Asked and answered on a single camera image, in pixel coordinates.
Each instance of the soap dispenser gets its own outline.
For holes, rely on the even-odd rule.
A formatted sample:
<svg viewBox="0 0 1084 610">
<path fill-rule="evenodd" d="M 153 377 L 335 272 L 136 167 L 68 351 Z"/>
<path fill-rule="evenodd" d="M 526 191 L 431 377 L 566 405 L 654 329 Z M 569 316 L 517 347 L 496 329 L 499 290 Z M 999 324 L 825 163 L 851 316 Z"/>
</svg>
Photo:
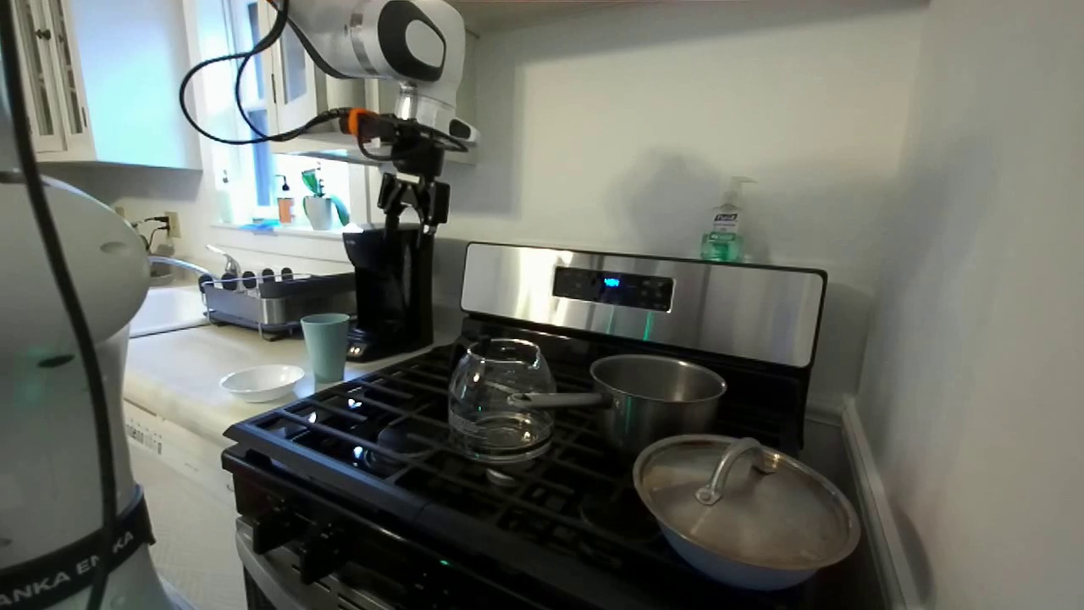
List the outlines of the soap dispenser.
<svg viewBox="0 0 1084 610">
<path fill-rule="evenodd" d="M 747 178 L 736 178 L 727 195 L 723 196 L 723 206 L 711 220 L 711 230 L 701 239 L 701 258 L 706 261 L 742 261 L 746 246 L 742 246 L 742 213 L 746 202 L 742 191 L 753 182 Z"/>
</svg>

